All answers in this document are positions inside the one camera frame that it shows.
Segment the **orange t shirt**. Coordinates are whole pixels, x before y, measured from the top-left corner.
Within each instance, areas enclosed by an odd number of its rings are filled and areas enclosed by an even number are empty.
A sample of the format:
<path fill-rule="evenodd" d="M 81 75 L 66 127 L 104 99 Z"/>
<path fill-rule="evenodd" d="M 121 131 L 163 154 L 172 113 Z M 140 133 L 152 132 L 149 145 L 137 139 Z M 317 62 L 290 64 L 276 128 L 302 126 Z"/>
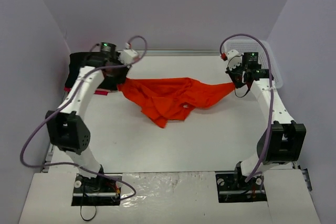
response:
<path fill-rule="evenodd" d="M 192 78 L 129 79 L 118 85 L 154 124 L 184 121 L 195 109 L 208 109 L 234 90 L 233 83 L 205 84 Z"/>

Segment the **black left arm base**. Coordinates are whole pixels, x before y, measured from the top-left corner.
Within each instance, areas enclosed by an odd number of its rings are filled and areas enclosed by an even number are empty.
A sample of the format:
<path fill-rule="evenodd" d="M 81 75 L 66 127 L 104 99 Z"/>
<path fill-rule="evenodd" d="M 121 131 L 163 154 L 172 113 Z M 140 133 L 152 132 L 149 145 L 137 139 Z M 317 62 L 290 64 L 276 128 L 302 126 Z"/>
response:
<path fill-rule="evenodd" d="M 85 178 L 76 175 L 72 206 L 119 206 L 121 186 L 103 177 Z"/>

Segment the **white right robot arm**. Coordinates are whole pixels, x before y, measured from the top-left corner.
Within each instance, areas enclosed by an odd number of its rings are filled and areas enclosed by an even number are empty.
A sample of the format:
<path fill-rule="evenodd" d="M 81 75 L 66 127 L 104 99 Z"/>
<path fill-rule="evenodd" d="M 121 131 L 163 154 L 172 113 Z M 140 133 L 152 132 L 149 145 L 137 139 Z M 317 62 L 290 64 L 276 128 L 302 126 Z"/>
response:
<path fill-rule="evenodd" d="M 296 162 L 307 130 L 285 108 L 272 74 L 258 62 L 257 52 L 241 54 L 231 50 L 222 54 L 222 58 L 228 61 L 226 73 L 235 88 L 246 87 L 246 92 L 254 95 L 267 123 L 255 153 L 239 162 L 233 175 L 234 185 L 244 189 L 251 184 L 252 177 L 260 176 L 275 166 Z"/>

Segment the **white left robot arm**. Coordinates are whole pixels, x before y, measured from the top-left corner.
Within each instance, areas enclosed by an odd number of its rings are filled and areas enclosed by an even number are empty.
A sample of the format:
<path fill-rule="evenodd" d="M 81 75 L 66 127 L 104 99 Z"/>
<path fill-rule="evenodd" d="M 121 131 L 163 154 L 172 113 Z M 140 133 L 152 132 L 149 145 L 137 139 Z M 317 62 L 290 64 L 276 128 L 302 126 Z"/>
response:
<path fill-rule="evenodd" d="M 65 88 L 68 96 L 59 106 L 60 112 L 51 117 L 46 113 L 48 134 L 52 145 L 65 152 L 77 164 L 79 174 L 87 178 L 87 186 L 101 191 L 106 185 L 102 165 L 90 150 L 91 133 L 84 122 L 85 112 L 96 91 L 116 91 L 124 83 L 128 67 L 121 68 L 120 53 L 108 42 L 98 44 L 99 51 L 70 54 L 69 74 Z"/>

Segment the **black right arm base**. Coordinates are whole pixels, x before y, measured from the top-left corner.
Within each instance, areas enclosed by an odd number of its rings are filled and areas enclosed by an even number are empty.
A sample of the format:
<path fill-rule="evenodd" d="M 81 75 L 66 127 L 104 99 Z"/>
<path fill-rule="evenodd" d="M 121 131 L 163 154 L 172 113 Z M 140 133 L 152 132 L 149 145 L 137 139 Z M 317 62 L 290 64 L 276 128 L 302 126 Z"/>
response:
<path fill-rule="evenodd" d="M 267 195 L 264 187 L 264 177 L 253 177 L 239 184 L 234 172 L 215 173 L 217 196 L 219 203 L 249 203 L 266 202 Z"/>

